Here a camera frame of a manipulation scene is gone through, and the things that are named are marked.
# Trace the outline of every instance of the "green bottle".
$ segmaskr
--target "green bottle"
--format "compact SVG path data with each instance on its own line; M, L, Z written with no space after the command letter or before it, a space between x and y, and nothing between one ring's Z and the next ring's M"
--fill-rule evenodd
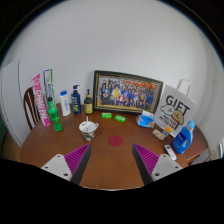
M51 121L54 124L54 130L59 132L62 130L62 125L59 122L58 109L56 105L54 104L52 97L48 97L47 100L49 105L48 113L50 115Z

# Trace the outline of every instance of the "gift bag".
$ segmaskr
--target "gift bag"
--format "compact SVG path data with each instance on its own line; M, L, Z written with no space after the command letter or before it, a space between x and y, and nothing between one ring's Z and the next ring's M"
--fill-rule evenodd
M188 82L187 94L179 91L182 81ZM167 126L170 127L172 129L170 134L174 137L190 121L197 105L188 97L189 90L190 82L186 79L181 79L176 89L166 85L155 112L156 124L163 129Z

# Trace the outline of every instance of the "framed photo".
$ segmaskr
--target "framed photo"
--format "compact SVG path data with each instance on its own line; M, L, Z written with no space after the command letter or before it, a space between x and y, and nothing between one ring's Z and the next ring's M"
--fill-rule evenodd
M93 109L105 112L155 113L163 82L137 75L99 71L94 73Z

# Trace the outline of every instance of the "mug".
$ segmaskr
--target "mug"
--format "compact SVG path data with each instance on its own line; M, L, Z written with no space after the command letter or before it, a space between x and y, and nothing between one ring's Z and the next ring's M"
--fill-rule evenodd
M82 122L79 125L79 130L82 132L83 137L86 141L91 142L94 139L95 131L98 128L98 123L93 123L91 121L88 121L88 127L87 122Z

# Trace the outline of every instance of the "brown bottle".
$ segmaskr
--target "brown bottle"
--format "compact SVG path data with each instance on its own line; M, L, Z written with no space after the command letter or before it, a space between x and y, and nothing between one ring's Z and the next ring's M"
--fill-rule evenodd
M84 100L85 113L91 114L93 112L93 99L87 89L86 99Z

